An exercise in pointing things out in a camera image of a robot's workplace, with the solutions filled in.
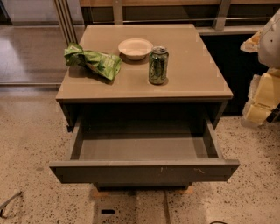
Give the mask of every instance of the green can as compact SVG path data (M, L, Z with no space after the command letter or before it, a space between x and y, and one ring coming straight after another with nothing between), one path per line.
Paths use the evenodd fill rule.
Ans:
M149 82L160 85L166 80L169 53L163 46L154 46L149 56Z

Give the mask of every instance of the speckled floor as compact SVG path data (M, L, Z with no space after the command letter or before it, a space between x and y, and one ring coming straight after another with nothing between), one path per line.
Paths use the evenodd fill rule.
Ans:
M62 185L48 167L64 159L71 137L56 94L0 88L0 205L23 192L6 207L1 224L279 223L280 123L247 129L239 116L221 118L216 133L224 157L241 162L228 182L100 193L91 184Z

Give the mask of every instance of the open drawer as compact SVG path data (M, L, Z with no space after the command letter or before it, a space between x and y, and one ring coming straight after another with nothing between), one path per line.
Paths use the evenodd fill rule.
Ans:
M65 161L50 163L54 174L98 188L226 181L239 166L223 158L198 103L84 105L70 147Z

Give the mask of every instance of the bowl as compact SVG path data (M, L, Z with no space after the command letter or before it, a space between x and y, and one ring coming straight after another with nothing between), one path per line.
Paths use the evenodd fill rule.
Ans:
M142 60L151 52L152 43L142 38L129 38L119 44L121 53L129 60Z

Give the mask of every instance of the concrete floor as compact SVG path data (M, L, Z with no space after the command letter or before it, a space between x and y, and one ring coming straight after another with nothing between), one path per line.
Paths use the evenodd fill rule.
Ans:
M8 42L2 42L1 35L0 45L3 49L5 43L10 43L6 48L9 53L18 44L18 41L9 41L18 38L18 28L0 27L0 32L3 33L4 29L9 29L11 36L6 35L5 41ZM40 33L52 33L53 38L56 37L53 42L63 50L60 30L48 29L33 30L36 35L31 35L31 42L37 43L36 37L39 37L45 43L42 40L45 34ZM35 51L34 47L40 48L44 44L24 42L22 45L31 45L27 52L30 55ZM60 50L54 54L57 59L48 58L50 63L55 63L58 73L54 76L52 69L47 70L53 66L47 65L49 60L32 63L42 55L40 52L35 51L37 55L30 60L25 59L24 54L17 57L23 67L28 67L22 70L26 80L18 76L19 73L15 73L16 78L12 72L7 73L13 65L1 52L1 80L32 81L35 76L29 72L35 71L39 65L42 65L38 69L42 73L38 71L37 75L45 77L35 79L44 81L51 77L54 81L63 78L66 68ZM223 155L241 162L228 182L193 183L187 191L97 192L91 184L62 185L48 167L50 161L64 159L71 138L60 106L55 101L56 94L55 88L0 88L0 204L17 190L23 192L6 207L6 218L0 218L1 224L279 223L279 123L247 129L241 126L239 116L221 118L216 132ZM115 213L104 213L107 210Z

